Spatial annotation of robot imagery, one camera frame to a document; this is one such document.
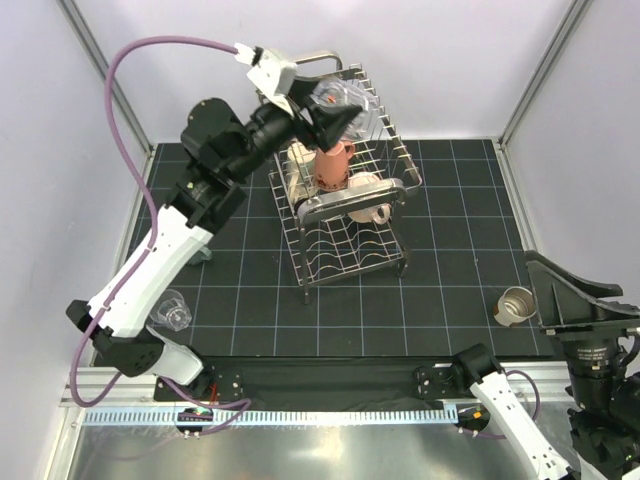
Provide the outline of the coral mug white interior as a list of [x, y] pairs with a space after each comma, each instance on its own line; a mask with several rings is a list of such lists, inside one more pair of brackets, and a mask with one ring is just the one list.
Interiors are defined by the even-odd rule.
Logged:
[[349, 162], [355, 154], [355, 145], [339, 141], [327, 152], [316, 150], [314, 181], [320, 190], [335, 192], [348, 186]]

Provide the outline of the cream floral painted mug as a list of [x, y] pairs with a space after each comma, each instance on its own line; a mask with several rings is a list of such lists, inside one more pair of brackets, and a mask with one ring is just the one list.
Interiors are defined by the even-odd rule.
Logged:
[[293, 142], [287, 149], [285, 183], [292, 204], [317, 194], [315, 182], [316, 152], [308, 150], [301, 142]]

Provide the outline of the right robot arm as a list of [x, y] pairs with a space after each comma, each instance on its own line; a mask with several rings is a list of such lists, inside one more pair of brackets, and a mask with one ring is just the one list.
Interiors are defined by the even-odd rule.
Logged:
[[506, 367], [483, 344], [457, 353], [450, 383], [486, 408], [528, 479], [639, 476], [639, 308], [615, 283], [586, 280], [524, 254], [539, 327], [568, 372], [571, 405], [533, 419]]

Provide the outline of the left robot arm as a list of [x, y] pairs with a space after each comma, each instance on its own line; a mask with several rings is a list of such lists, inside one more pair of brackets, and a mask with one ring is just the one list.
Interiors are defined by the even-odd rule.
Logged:
[[220, 98], [189, 112], [181, 143], [186, 169], [151, 229], [116, 276], [92, 299], [74, 300], [69, 320], [95, 350], [127, 377], [151, 373], [190, 400], [208, 395], [214, 369], [192, 348], [163, 337], [146, 321], [166, 288], [243, 203], [246, 179], [286, 143], [328, 150], [362, 112], [354, 101], [316, 101], [315, 79], [298, 79], [284, 107], [260, 105], [247, 123]]

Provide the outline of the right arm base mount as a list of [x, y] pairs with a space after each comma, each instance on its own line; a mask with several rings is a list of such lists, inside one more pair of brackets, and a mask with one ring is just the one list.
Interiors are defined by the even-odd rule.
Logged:
[[414, 371], [417, 394], [423, 400], [455, 398], [458, 394], [451, 366], [422, 366]]

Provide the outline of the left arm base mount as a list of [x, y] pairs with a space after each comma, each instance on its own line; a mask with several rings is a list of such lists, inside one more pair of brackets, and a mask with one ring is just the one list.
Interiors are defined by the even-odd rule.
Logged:
[[[238, 368], [215, 367], [211, 376], [204, 382], [189, 386], [177, 385], [177, 388], [184, 395], [202, 403], [230, 403], [244, 397], [243, 372]], [[184, 400], [162, 379], [156, 381], [153, 399], [158, 402]]]

